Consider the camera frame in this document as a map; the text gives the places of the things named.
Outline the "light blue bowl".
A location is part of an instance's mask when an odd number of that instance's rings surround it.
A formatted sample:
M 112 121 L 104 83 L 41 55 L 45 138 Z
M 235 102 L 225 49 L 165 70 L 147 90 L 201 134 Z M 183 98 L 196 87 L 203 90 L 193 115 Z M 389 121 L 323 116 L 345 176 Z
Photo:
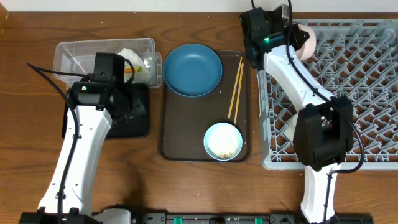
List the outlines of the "light blue bowl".
M 216 123 L 209 127 L 203 137 L 206 153 L 217 161 L 232 161 L 243 148 L 243 137 L 229 123 Z

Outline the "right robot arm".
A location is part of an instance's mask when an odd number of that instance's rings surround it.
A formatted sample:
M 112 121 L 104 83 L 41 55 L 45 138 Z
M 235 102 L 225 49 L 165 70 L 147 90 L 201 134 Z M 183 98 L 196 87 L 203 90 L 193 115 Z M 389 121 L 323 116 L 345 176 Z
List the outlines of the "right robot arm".
M 301 211 L 309 223 L 325 223 L 335 214 L 337 171 L 353 146 L 350 100 L 335 97 L 305 68 L 316 48 L 314 30 L 284 23 L 285 6 L 273 11 L 252 9 L 240 15 L 246 56 L 252 68 L 270 75 L 292 102 L 296 115 L 285 136 L 305 169 Z

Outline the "pink white bowl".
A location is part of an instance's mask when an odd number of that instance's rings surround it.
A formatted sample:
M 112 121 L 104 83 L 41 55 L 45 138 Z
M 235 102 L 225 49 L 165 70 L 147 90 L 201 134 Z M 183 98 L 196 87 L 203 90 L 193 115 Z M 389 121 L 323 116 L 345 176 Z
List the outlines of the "pink white bowl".
M 317 39 L 315 32 L 311 27 L 301 24 L 299 24 L 298 26 L 300 27 L 300 30 L 308 32 L 309 34 L 309 38 L 305 41 L 304 45 L 295 52 L 297 58 L 300 61 L 304 61 L 309 59 L 313 55 L 316 49 Z

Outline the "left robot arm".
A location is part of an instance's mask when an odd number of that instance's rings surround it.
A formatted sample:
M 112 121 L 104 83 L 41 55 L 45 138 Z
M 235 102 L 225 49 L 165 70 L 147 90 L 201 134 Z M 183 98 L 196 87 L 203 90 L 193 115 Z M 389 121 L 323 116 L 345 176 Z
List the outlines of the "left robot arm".
M 105 139 L 148 134 L 149 90 L 125 77 L 131 61 L 98 52 L 93 73 L 82 75 L 67 92 L 63 146 L 51 183 L 36 212 L 24 212 L 20 223 L 138 223 L 130 208 L 115 205 L 93 214 L 93 184 Z

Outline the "yellow green snack wrapper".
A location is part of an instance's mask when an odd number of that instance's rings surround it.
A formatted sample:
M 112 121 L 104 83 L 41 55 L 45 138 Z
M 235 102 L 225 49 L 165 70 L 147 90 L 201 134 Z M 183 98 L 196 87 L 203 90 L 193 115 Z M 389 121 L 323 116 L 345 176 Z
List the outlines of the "yellow green snack wrapper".
M 134 73 L 139 73 L 139 72 L 142 72 L 142 67 L 141 66 L 133 66 L 133 68 L 131 68 L 129 65 L 126 65 L 125 67 L 124 67 L 124 73 L 133 73 L 133 70 L 134 70 Z

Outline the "white tissue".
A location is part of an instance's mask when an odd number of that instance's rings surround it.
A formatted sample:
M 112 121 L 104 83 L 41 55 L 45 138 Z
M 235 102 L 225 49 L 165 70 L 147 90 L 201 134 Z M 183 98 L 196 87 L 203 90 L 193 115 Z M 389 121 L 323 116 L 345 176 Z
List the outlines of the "white tissue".
M 118 52 L 118 55 L 129 60 L 134 68 L 134 79 L 133 83 L 148 83 L 151 74 L 147 67 L 147 64 L 136 54 L 133 50 L 123 48 L 122 51 Z

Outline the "white plastic cup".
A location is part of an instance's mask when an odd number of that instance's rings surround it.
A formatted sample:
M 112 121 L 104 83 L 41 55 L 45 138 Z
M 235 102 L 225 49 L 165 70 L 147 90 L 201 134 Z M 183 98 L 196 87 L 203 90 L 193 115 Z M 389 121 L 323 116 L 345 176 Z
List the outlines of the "white plastic cup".
M 297 119 L 298 119 L 298 114 L 295 114 L 286 122 L 287 129 L 285 130 L 284 135 L 289 141 L 292 141 L 294 138 Z

